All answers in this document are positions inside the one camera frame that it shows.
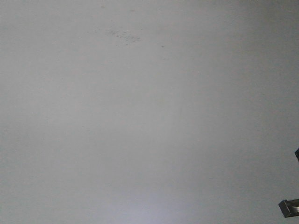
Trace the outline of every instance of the wall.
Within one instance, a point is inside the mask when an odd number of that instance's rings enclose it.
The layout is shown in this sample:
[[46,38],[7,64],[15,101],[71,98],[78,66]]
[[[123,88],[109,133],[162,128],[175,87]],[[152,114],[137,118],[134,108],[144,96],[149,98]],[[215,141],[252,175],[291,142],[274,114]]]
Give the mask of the wall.
[[1,223],[298,223],[298,1],[0,13]]

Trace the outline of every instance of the metal bracket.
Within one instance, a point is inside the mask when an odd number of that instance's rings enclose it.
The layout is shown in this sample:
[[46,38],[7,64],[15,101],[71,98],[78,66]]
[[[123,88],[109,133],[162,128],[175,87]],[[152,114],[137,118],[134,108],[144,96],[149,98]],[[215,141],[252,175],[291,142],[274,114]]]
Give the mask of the metal bracket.
[[[299,149],[295,152],[295,155],[299,161]],[[299,216],[299,199],[283,200],[278,205],[285,218]]]

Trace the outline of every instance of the white ceiling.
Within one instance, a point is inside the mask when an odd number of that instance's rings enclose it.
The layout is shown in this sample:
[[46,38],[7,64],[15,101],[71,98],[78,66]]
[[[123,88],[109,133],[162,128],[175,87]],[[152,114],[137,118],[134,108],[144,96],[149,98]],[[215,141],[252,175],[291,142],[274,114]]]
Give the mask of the white ceiling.
[[299,2],[3,0],[2,224],[295,224]]

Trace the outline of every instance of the metal object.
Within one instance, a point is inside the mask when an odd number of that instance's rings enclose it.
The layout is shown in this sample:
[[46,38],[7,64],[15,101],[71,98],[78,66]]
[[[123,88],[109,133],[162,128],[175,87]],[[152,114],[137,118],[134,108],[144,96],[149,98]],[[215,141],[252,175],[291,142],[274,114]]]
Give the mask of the metal object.
[[[295,155],[299,161],[299,149],[295,152]],[[278,205],[285,218],[299,216],[299,199],[283,200]]]

